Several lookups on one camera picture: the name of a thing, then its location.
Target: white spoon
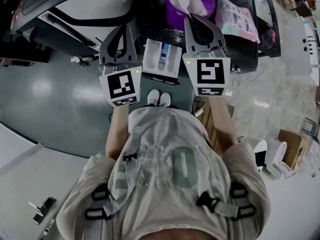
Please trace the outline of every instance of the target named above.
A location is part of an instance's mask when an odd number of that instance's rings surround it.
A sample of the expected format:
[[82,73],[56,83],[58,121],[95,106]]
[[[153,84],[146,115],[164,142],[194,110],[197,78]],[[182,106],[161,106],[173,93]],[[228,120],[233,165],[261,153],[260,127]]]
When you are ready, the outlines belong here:
[[184,10],[184,12],[186,14],[188,14],[190,16],[190,18],[191,18],[191,15],[190,15],[190,13],[188,11],[188,6],[190,4],[190,0],[177,0],[177,1],[180,4],[181,8]]

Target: purple bowl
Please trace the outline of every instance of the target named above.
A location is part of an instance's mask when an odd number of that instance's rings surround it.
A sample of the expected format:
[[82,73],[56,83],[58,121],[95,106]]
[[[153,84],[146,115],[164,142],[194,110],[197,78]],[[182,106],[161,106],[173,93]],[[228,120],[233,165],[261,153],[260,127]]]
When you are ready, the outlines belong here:
[[[204,18],[209,18],[216,8],[215,0],[201,0],[206,8],[207,15]],[[187,14],[184,11],[177,9],[170,0],[165,0],[166,4],[166,21],[169,25],[177,30],[184,31],[184,20]]]

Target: white wall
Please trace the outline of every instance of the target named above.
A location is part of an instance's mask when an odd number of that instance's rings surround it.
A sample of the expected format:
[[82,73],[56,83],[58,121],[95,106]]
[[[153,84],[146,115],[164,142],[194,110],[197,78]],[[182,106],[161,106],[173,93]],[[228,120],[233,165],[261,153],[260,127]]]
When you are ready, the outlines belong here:
[[34,146],[0,124],[0,169]]
[[309,240],[320,226],[320,171],[265,182],[271,215],[259,240]]

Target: metal handle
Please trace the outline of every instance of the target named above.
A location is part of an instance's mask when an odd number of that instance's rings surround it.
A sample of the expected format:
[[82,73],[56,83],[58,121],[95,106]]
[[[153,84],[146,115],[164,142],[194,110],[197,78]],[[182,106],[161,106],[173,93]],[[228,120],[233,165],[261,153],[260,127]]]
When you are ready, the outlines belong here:
[[36,209],[36,214],[33,217],[32,221],[39,225],[43,218],[46,216],[47,212],[51,208],[51,206],[55,203],[56,199],[53,197],[49,197],[41,207],[34,205],[32,202],[28,202],[33,208]]

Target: plastic bag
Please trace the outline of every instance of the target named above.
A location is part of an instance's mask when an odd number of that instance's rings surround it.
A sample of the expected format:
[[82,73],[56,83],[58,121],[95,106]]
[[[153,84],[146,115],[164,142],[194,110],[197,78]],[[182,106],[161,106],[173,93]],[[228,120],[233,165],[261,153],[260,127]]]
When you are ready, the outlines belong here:
[[233,35],[260,44],[259,34],[250,11],[229,0],[218,0],[215,24],[224,35]]

